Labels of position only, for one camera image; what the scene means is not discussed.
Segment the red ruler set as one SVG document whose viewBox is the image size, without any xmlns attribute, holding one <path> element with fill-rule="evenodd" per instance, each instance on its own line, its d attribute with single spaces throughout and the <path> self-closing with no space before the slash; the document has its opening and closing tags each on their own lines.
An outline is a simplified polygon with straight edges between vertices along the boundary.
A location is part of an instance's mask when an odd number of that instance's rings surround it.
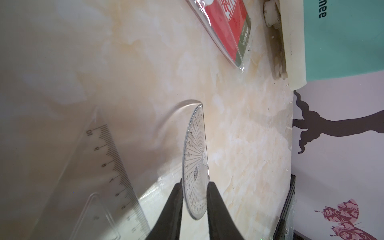
<svg viewBox="0 0 384 240">
<path fill-rule="evenodd" d="M 216 46 L 239 72 L 245 69 L 252 22 L 241 0 L 187 1 Z"/>
</svg>

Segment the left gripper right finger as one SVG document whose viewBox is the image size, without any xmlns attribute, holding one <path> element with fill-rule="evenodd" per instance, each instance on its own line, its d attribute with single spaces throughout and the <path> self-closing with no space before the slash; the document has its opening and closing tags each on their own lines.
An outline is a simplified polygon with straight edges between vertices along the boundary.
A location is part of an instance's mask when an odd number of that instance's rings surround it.
<svg viewBox="0 0 384 240">
<path fill-rule="evenodd" d="M 210 240 L 243 240 L 214 182 L 207 187 L 207 211 Z"/>
</svg>

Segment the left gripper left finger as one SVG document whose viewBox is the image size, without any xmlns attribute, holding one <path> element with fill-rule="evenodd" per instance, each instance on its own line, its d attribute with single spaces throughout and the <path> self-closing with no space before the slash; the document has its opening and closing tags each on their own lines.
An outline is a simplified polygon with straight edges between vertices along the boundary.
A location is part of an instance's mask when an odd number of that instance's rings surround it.
<svg viewBox="0 0 384 240">
<path fill-rule="evenodd" d="M 146 240 L 179 240 L 183 214 L 182 180 L 172 192 Z"/>
</svg>

